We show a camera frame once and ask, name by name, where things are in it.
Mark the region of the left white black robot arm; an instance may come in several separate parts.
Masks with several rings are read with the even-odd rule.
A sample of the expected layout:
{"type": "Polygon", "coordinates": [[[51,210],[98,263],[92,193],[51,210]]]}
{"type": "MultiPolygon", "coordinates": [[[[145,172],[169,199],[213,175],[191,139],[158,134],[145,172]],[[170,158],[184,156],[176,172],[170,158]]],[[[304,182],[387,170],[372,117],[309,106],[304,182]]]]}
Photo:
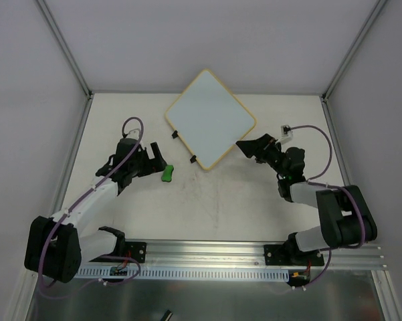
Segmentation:
{"type": "Polygon", "coordinates": [[[149,148],[152,156],[136,139],[121,138],[115,153],[96,171],[91,187],[73,205],[51,217],[36,217],[29,229],[25,268],[68,283],[86,262],[118,261],[132,255],[120,230],[103,226],[88,236],[82,236],[82,232],[133,179],[165,170],[167,162],[158,144],[152,142],[149,148]]]}

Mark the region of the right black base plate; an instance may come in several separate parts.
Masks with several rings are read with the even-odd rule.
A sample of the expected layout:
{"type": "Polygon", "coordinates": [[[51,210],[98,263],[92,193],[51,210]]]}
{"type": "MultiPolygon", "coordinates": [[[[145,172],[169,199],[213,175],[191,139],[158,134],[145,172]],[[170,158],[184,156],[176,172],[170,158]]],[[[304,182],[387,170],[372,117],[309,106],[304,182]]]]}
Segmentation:
{"type": "Polygon", "coordinates": [[[283,244],[265,244],[264,261],[272,266],[314,266],[324,265],[323,255],[318,251],[303,252],[286,249],[283,244]]]}

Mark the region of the aluminium mounting rail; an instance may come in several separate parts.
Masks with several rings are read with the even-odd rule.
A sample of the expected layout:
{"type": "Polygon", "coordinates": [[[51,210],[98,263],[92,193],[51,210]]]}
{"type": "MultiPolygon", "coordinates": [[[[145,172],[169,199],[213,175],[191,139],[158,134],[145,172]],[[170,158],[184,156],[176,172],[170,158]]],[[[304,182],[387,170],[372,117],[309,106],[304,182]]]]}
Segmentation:
{"type": "MultiPolygon", "coordinates": [[[[265,244],[277,242],[242,241],[172,241],[135,240],[147,243],[145,266],[203,267],[203,268],[303,268],[308,266],[272,266],[264,261],[265,244]]],[[[381,248],[365,245],[359,249],[335,249],[331,255],[326,250],[320,252],[329,267],[338,270],[386,270],[381,248]]]]}

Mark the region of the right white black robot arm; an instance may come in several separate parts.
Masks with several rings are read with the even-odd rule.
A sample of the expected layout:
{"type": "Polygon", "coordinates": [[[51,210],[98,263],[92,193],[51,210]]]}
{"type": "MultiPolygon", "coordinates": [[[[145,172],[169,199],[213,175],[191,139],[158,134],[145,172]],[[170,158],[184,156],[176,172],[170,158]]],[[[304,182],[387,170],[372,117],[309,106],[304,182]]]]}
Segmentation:
{"type": "Polygon", "coordinates": [[[236,145],[247,158],[267,164],[276,172],[281,198],[318,211],[318,226],[289,234],[282,245],[266,252],[268,264],[307,265],[322,250],[358,248],[376,240],[377,225],[359,187],[337,187],[306,179],[304,149],[290,147],[283,151],[269,134],[239,140],[236,145]]]}

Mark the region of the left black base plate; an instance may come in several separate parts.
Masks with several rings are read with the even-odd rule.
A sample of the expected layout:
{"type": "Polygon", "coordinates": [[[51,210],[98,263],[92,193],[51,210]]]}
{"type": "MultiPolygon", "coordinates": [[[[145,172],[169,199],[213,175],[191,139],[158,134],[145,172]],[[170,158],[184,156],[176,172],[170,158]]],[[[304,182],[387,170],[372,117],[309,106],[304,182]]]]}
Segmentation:
{"type": "Polygon", "coordinates": [[[147,243],[141,241],[126,241],[123,254],[140,264],[145,263],[147,243]]]}

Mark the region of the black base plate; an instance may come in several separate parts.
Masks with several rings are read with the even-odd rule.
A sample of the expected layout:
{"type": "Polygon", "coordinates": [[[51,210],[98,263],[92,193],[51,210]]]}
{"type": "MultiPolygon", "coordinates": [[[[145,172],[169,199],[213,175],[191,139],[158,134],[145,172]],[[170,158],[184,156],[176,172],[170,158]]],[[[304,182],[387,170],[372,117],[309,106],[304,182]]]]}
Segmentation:
{"type": "Polygon", "coordinates": [[[140,264],[145,263],[147,243],[141,241],[126,241],[123,254],[140,264]]]}
{"type": "Polygon", "coordinates": [[[303,252],[286,249],[283,244],[265,244],[264,261],[272,266],[314,266],[324,265],[323,255],[318,251],[303,252]]]}

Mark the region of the small black object at bottom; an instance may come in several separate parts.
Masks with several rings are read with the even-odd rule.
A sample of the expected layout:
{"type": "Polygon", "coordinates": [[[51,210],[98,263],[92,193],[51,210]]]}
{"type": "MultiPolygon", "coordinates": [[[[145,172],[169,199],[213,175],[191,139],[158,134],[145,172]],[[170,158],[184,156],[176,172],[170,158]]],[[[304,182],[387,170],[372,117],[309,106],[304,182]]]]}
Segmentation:
{"type": "Polygon", "coordinates": [[[161,318],[161,321],[169,321],[172,317],[173,313],[170,310],[167,310],[161,318]]]}

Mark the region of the yellow framed whiteboard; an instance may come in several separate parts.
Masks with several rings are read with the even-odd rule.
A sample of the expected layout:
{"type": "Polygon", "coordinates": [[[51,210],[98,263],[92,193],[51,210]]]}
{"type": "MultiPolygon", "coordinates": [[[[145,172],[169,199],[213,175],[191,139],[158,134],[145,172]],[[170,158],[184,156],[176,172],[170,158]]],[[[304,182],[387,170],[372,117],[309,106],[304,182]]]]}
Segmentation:
{"type": "Polygon", "coordinates": [[[208,69],[169,106],[165,119],[205,171],[257,124],[251,111],[208,69]]]}

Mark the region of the green whiteboard eraser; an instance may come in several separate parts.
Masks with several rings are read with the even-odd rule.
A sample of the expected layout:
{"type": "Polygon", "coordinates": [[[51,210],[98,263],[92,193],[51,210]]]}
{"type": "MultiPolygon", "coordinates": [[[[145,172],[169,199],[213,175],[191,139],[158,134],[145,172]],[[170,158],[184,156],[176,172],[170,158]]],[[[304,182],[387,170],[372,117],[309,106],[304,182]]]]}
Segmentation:
{"type": "Polygon", "coordinates": [[[165,169],[163,170],[162,176],[161,176],[161,181],[170,183],[173,179],[173,171],[174,171],[174,166],[173,165],[167,165],[165,169]]]}

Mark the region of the aluminium frame post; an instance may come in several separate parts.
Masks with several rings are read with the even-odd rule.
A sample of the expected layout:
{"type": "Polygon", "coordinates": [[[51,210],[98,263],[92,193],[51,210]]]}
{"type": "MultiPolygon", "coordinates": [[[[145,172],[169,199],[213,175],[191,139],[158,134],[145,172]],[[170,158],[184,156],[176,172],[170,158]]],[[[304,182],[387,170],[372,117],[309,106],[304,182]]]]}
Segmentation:
{"type": "Polygon", "coordinates": [[[358,50],[360,49],[364,40],[367,38],[369,32],[372,30],[374,24],[382,14],[388,2],[389,2],[388,0],[375,1],[372,9],[369,11],[369,14],[367,15],[367,18],[364,20],[363,24],[361,25],[361,28],[358,30],[355,38],[351,42],[349,49],[347,50],[342,61],[338,65],[338,68],[335,71],[331,81],[327,85],[324,93],[321,95],[322,99],[325,102],[331,97],[332,93],[334,92],[340,80],[344,76],[346,70],[349,68],[358,50]]]}
{"type": "Polygon", "coordinates": [[[90,89],[47,1],[35,0],[34,3],[36,4],[47,27],[52,33],[61,53],[63,54],[65,60],[67,61],[67,64],[69,65],[74,77],[76,78],[77,83],[80,86],[82,92],[84,93],[85,97],[91,98],[92,90],[90,89]]]}

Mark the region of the right aluminium frame post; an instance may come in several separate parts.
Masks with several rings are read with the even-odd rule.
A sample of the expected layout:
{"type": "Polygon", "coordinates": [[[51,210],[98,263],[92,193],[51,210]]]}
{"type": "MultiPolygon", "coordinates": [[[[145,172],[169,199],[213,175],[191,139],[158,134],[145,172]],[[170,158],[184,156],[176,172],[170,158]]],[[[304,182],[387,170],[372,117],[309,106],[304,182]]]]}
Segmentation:
{"type": "Polygon", "coordinates": [[[321,95],[322,99],[325,102],[331,97],[332,93],[334,92],[340,80],[344,76],[346,70],[349,68],[358,50],[360,49],[364,40],[367,38],[369,32],[372,30],[374,24],[382,14],[388,2],[389,2],[388,0],[375,1],[372,9],[369,11],[369,14],[367,15],[367,18],[364,20],[363,24],[361,25],[361,28],[358,30],[355,38],[351,42],[349,49],[347,50],[342,61],[338,65],[338,68],[335,71],[331,81],[327,85],[324,93],[321,95]]]}

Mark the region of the left aluminium frame post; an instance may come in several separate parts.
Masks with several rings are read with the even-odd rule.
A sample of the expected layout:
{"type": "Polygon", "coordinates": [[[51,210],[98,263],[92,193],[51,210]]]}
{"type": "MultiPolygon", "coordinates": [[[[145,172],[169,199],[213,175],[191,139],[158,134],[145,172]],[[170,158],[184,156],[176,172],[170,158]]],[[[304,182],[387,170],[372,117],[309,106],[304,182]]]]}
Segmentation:
{"type": "Polygon", "coordinates": [[[67,64],[69,65],[74,77],[76,78],[77,83],[80,86],[82,92],[84,93],[85,97],[91,98],[92,90],[90,89],[47,1],[35,0],[34,3],[36,4],[47,27],[52,33],[61,53],[63,54],[65,60],[67,61],[67,64]]]}

